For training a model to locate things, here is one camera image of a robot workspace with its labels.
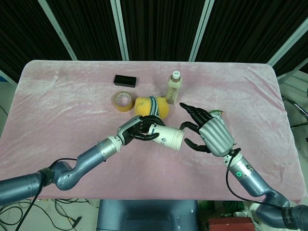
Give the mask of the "left five-finger robot hand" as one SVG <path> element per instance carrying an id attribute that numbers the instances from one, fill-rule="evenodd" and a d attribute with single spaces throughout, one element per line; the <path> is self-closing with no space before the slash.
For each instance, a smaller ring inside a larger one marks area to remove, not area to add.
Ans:
<path id="1" fill-rule="evenodd" d="M 153 133 L 150 135 L 148 134 L 150 126 L 152 124 L 165 126 L 164 122 L 157 116 L 137 115 L 131 120 L 127 121 L 125 124 L 121 125 L 117 129 L 116 135 L 121 139 L 122 145 L 124 146 L 129 144 L 133 139 L 141 141 L 151 141 L 159 136 L 158 133 Z"/>

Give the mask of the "right five-finger robot hand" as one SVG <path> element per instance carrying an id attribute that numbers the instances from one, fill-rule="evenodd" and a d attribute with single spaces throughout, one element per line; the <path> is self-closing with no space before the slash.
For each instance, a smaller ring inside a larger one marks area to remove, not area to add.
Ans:
<path id="1" fill-rule="evenodd" d="M 196 108 L 185 103 L 180 103 L 180 106 L 196 122 L 195 124 L 189 121 L 183 122 L 180 130 L 189 128 L 197 133 L 204 142 L 204 145 L 198 145 L 185 138 L 184 141 L 190 148 L 198 152 L 212 153 L 216 157 L 224 157 L 230 153 L 234 139 L 218 118 L 202 108 Z"/>

